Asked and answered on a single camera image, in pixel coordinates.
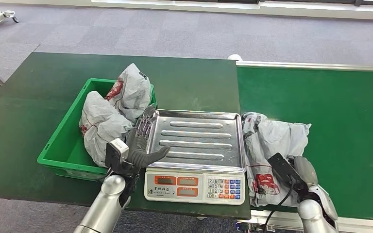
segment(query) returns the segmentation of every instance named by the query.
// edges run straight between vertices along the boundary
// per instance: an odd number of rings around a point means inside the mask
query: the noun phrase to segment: robotic hand
[[[105,164],[109,168],[101,191],[74,233],[111,233],[122,209],[130,202],[141,168],[164,158],[169,147],[145,154],[155,106],[149,106],[135,128],[127,135],[126,145],[115,139],[106,144]]]
[[[304,157],[295,157],[294,168],[276,153],[268,159],[277,178],[298,193],[298,214],[305,233],[338,233],[338,219],[328,193],[318,185],[312,164]]]

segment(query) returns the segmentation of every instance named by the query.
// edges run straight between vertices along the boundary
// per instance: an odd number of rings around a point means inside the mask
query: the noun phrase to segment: green plastic crate
[[[114,82],[115,80],[95,78],[86,81],[39,155],[39,164],[52,169],[58,176],[96,181],[105,175],[106,168],[98,167],[86,152],[78,123],[87,94],[98,91],[101,96],[106,96]],[[156,104],[152,84],[151,97],[151,103]]]

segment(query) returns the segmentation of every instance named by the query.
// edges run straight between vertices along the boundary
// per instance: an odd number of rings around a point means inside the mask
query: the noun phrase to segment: green workbench
[[[131,63],[150,77],[161,109],[240,112],[234,61],[34,52],[0,88],[0,198],[91,205],[100,183],[56,176],[36,159],[84,83],[116,80]],[[147,201],[142,177],[130,210],[250,218],[248,200],[240,206]]]
[[[0,89],[0,198],[91,204],[99,183],[58,177],[36,158],[85,81],[116,79],[131,62],[150,77],[162,109],[312,123],[304,156],[339,216],[373,219],[373,71],[361,67],[32,53]],[[133,210],[250,217],[248,199],[241,206],[155,202],[143,197],[142,178],[137,187]]]
[[[304,157],[338,215],[373,219],[373,67],[242,62],[237,76],[241,112],[312,124]]]

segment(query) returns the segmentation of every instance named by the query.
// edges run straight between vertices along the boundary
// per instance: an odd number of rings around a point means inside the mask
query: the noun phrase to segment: black cable
[[[291,195],[291,192],[292,192],[292,189],[294,188],[294,179],[292,178],[292,176],[290,176],[291,178],[291,188],[289,188],[289,191],[288,193],[285,195],[285,197],[278,203],[278,206],[282,205],[282,203],[285,202],[285,200],[288,199],[288,197]],[[275,212],[275,210],[271,211],[270,215],[268,215],[268,218],[267,220],[265,221],[265,225],[264,225],[264,230],[263,230],[263,233],[266,233],[267,232],[267,224],[268,224],[268,221],[270,220],[272,214]]]

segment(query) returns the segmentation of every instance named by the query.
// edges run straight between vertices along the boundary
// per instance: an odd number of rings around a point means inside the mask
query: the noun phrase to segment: digital scale
[[[245,200],[244,142],[236,113],[156,110],[147,154],[170,146],[148,166],[147,200],[241,205]]]

